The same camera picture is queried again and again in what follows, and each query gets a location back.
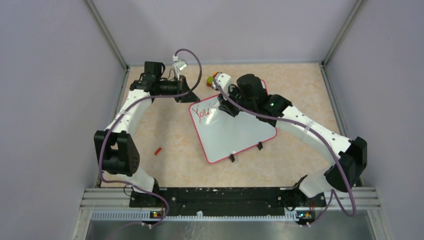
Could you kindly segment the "pink framed whiteboard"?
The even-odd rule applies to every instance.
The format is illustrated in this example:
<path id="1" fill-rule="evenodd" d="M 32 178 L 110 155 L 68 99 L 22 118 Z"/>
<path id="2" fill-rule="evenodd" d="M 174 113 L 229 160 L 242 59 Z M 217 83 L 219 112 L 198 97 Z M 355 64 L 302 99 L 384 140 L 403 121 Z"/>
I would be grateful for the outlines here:
<path id="1" fill-rule="evenodd" d="M 197 133 L 206 161 L 210 164 L 229 159 L 250 148 L 257 148 L 277 136 L 277 129 L 254 115 L 240 112 L 236 117 L 211 106 L 219 106 L 213 95 L 193 103 L 188 112 Z"/>

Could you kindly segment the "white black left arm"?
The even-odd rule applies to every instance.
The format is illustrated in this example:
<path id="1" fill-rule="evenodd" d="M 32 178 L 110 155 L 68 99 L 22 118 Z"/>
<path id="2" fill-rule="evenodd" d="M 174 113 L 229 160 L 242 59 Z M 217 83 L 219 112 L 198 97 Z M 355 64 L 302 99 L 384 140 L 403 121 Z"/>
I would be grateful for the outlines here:
<path id="1" fill-rule="evenodd" d="M 114 120 L 94 134 L 94 145 L 99 172 L 118 175 L 120 183 L 131 185 L 141 192 L 141 200 L 149 207 L 160 202 L 155 190 L 156 180 L 140 167 L 140 154 L 132 135 L 147 108 L 157 98 L 173 98 L 178 103 L 196 103 L 199 98 L 188 86 L 181 71 L 187 67 L 185 60 L 175 60 L 171 71 L 173 78 L 164 78 L 165 65 L 147 61 L 139 79 L 132 82 L 127 98 Z"/>

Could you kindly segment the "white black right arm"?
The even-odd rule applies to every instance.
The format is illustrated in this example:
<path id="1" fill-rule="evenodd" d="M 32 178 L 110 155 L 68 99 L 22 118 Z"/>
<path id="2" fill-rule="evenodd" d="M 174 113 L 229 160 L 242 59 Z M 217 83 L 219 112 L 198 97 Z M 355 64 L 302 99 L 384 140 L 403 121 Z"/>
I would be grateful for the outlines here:
<path id="1" fill-rule="evenodd" d="M 219 91 L 219 109 L 235 118 L 244 112 L 258 121 L 297 137 L 328 162 L 317 173 L 302 177 L 295 184 L 293 200 L 307 206 L 323 192 L 337 190 L 351 194 L 368 164 L 368 143 L 361 137 L 351 139 L 339 135 L 302 113 L 293 103 L 279 94 L 269 94 L 262 80 L 252 73 L 239 77 L 235 83 L 226 73 L 213 79 Z"/>

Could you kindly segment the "red marker cap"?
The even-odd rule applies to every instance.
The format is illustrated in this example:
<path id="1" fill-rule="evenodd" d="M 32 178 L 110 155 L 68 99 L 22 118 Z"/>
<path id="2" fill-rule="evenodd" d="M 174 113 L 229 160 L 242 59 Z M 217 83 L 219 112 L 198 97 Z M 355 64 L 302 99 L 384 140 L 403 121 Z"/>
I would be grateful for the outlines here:
<path id="1" fill-rule="evenodd" d="M 160 153 L 160 151 L 162 150 L 162 148 L 161 147 L 159 147 L 155 152 L 154 152 L 154 155 L 155 156 L 157 156 L 159 153 Z"/>

